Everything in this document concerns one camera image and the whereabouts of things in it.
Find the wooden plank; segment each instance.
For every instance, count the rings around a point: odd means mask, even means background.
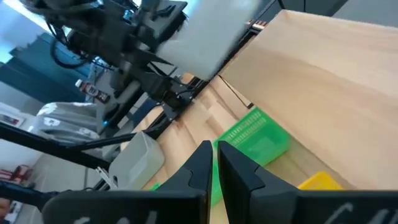
[[[282,11],[221,76],[354,187],[396,189],[397,39],[393,27]]]

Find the wooden surface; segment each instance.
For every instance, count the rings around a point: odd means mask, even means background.
[[[221,76],[356,188],[397,189],[397,40],[282,11]]]
[[[247,99],[243,98],[243,101],[249,104]],[[161,108],[154,109],[135,131],[146,129],[161,111]],[[226,84],[219,77],[215,77],[184,114],[158,138],[157,141],[165,155],[165,164],[144,189],[151,188],[157,182],[165,182],[203,140],[215,140],[248,111]],[[294,139],[289,151],[271,162],[266,169],[293,185],[299,185],[316,172],[325,170],[342,186],[350,188],[349,184]],[[211,209],[210,222],[228,223],[223,201]]]

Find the yellow block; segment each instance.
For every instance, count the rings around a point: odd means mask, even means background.
[[[330,174],[321,171],[298,186],[301,190],[344,190]]]

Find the green tray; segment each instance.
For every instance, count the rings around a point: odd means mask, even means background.
[[[213,143],[215,156],[213,160],[211,205],[215,205],[223,196],[216,157],[218,141],[227,141],[252,160],[264,166],[289,148],[289,139],[289,134],[258,108],[254,108],[216,139]]]

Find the wooden table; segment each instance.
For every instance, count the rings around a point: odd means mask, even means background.
[[[190,75],[186,74],[185,79],[189,80]],[[250,103],[243,96],[239,97],[247,105]],[[226,83],[220,77],[215,77],[183,115],[157,139],[163,150],[165,163],[144,189],[151,188],[157,182],[164,183],[183,165],[203,140],[215,140],[248,111]],[[162,108],[155,108],[134,131],[146,129],[161,112]],[[324,170],[344,188],[351,188],[345,180],[294,139],[291,140],[290,149],[265,168],[293,185],[299,185],[311,175]],[[224,201],[218,202],[211,209],[210,222],[228,223]]]

